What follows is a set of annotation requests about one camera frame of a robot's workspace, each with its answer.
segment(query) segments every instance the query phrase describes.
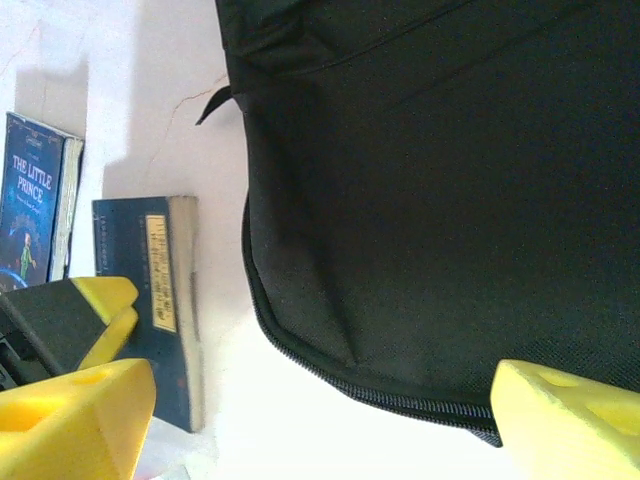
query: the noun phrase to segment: zipper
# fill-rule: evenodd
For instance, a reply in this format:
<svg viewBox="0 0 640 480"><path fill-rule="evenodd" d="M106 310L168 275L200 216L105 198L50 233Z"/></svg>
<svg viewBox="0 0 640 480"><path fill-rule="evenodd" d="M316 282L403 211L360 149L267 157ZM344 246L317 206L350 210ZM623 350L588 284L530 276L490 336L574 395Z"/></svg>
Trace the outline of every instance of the zipper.
<svg viewBox="0 0 640 480"><path fill-rule="evenodd" d="M309 362L297 352L287 347L280 339L278 339L266 325L263 317L264 309L261 308L259 296L256 292L257 274L255 266L251 264L251 245L249 239L249 199L245 203L243 221L242 221L242 256L245 266L245 272L249 280L249 290L251 291L251 299L253 309L258 319L258 324L269 342L276 347L282 354L293 362L297 363L304 369L313 373L320 379L329 383L336 389L348 397L358 400L361 403L380 408L389 412L393 412L405 417L418 420L427 420L432 423L444 425L448 427L457 427L471 430L473 433L481 435L490 435L496 437L496 445L498 441L498 430L493 421L493 413L491 409L484 406L471 405L458 402L447 402L442 400L427 400L422 398L409 397L404 395L395 395L382 392L380 390L360 387L353 385L337 378L334 375L319 368ZM456 420L443 418L445 416L459 417Z"/></svg>

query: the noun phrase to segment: dark blue book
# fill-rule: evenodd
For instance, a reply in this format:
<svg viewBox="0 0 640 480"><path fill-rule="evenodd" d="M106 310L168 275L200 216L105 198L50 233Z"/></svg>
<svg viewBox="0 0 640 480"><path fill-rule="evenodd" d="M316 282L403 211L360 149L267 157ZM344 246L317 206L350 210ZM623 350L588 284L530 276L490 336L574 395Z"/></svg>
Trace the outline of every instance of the dark blue book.
<svg viewBox="0 0 640 480"><path fill-rule="evenodd" d="M82 139L7 113L0 200L0 291L64 278Z"/></svg>
<svg viewBox="0 0 640 480"><path fill-rule="evenodd" d="M204 402L194 297L197 200L96 200L93 218L97 275L127 277L139 292L138 324L120 356L151 363L156 417L198 431Z"/></svg>

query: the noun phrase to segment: book cover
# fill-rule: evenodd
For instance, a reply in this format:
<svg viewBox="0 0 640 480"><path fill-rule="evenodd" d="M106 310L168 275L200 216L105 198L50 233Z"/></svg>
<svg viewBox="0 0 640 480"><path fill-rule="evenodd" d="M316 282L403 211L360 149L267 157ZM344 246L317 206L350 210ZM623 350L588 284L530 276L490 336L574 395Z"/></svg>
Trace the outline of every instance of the book cover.
<svg viewBox="0 0 640 480"><path fill-rule="evenodd" d="M97 200L93 203L98 276L125 276L139 291L134 303L138 324L120 358L149 360L157 384L154 415L186 431L201 428L195 409L198 395L189 392L189 368L181 331L173 262L171 198ZM191 369L199 368L196 364Z"/></svg>
<svg viewBox="0 0 640 480"><path fill-rule="evenodd" d="M45 283L65 137L7 114L0 206L0 291Z"/></svg>

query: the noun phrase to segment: yellow label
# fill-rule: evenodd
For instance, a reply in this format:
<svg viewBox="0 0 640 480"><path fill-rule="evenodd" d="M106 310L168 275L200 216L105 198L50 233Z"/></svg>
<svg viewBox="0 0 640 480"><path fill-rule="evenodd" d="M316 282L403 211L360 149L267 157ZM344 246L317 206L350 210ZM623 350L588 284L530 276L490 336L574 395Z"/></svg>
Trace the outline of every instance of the yellow label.
<svg viewBox="0 0 640 480"><path fill-rule="evenodd" d="M176 333L167 222L164 215L147 215L147 248L149 249L153 326Z"/></svg>

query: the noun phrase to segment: white wall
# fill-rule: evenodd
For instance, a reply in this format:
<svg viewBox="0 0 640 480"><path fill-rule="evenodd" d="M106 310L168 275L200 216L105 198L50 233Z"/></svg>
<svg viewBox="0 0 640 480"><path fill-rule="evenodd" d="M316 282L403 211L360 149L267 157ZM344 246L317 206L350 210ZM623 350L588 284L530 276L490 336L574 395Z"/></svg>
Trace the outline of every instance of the white wall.
<svg viewBox="0 0 640 480"><path fill-rule="evenodd" d="M86 138L72 275L93 274L92 199L189 193L201 200L207 426L188 436L154 422L141 478L187 454L204 468L194 478L514 478L506 452L359 405L264 339L240 255L241 115L229 102L194 126L226 83L213 0L0 2L0 110Z"/></svg>

